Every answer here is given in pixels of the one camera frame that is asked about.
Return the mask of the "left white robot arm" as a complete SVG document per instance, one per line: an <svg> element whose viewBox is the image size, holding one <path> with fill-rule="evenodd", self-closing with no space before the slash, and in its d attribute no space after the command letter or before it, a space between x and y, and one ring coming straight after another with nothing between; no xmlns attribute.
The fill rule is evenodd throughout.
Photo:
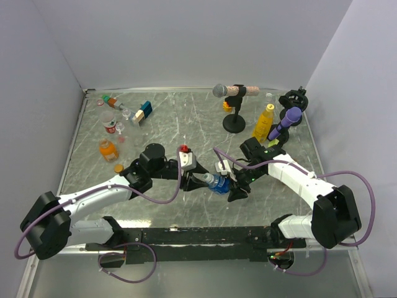
<svg viewBox="0 0 397 298"><path fill-rule="evenodd" d="M158 143L149 144L131 165L113 178L83 191L56 196L51 191L35 201L20 224L22 237L30 244L30 256L49 259L67 246L97 243L110 250L123 240L122 228L112 217L85 220L85 217L110 205L136 197L148 199L154 179L175 180L176 191L206 187L195 174L208 171L190 148L181 145L175 159L167 159Z"/></svg>

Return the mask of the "blue label water bottle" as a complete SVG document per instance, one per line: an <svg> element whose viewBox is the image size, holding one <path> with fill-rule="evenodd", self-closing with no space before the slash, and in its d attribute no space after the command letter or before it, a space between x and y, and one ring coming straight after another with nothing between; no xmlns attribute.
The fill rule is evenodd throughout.
<svg viewBox="0 0 397 298"><path fill-rule="evenodd" d="M227 194L230 191L230 178L217 174L205 173L202 179L207 183L208 188L217 194Z"/></svg>

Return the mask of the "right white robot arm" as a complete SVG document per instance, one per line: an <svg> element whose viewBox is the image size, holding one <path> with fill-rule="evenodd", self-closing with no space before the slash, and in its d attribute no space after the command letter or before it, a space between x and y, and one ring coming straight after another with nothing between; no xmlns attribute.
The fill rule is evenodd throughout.
<svg viewBox="0 0 397 298"><path fill-rule="evenodd" d="M280 181L311 208L310 215L286 214L270 225L271 240L285 247L292 239L314 239L331 249L362 227L352 190L334 186L300 166L281 147L266 148L252 137L240 145L248 165L232 170L234 175L228 202L245 199L251 183L264 175Z"/></svg>

